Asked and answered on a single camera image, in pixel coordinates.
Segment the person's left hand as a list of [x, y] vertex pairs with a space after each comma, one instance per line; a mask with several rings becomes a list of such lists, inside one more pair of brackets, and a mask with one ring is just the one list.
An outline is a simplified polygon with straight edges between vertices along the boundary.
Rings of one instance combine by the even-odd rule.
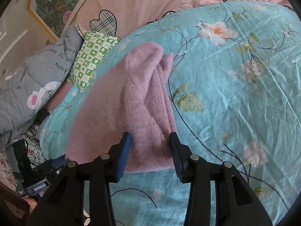
[[32, 211], [35, 209], [35, 207], [38, 205], [38, 202], [37, 202], [34, 198], [31, 198], [31, 197], [29, 197], [29, 196], [23, 197], [23, 200], [29, 204], [29, 206], [30, 206], [30, 211], [31, 211], [31, 212], [32, 212]]

